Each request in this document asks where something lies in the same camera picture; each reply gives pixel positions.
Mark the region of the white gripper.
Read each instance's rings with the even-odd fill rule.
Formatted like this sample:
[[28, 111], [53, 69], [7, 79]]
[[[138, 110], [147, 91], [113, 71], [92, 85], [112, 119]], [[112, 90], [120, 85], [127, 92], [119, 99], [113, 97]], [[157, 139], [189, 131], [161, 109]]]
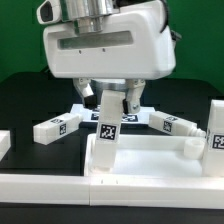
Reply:
[[167, 76], [176, 65], [166, 1], [119, 8], [112, 0], [60, 3], [62, 19], [47, 24], [43, 32], [50, 71], [56, 77], [74, 78], [86, 109], [96, 108], [89, 78], [126, 79], [124, 113], [138, 113], [144, 79]]

